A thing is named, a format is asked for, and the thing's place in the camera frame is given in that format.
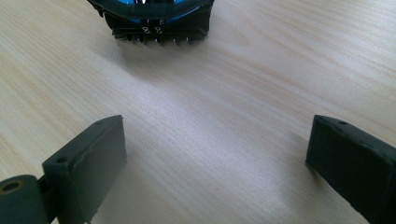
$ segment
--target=blue light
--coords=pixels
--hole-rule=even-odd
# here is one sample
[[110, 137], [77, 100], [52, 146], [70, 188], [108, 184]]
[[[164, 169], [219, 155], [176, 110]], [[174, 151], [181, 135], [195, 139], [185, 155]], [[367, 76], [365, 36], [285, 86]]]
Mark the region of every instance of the blue light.
[[134, 0], [119, 0], [119, 2], [122, 2], [123, 4], [134, 4]]
[[129, 19], [129, 21], [134, 22], [134, 23], [140, 23], [140, 19]]

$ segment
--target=wood grain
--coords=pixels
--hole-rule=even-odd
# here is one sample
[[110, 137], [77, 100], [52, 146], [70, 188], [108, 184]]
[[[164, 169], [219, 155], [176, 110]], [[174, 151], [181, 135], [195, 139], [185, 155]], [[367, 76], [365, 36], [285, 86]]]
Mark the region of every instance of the wood grain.
[[304, 164], [315, 114], [396, 146], [396, 3], [216, 0], [193, 45], [115, 40], [82, 0], [0, 7], [0, 179], [122, 114], [93, 223], [367, 223]]

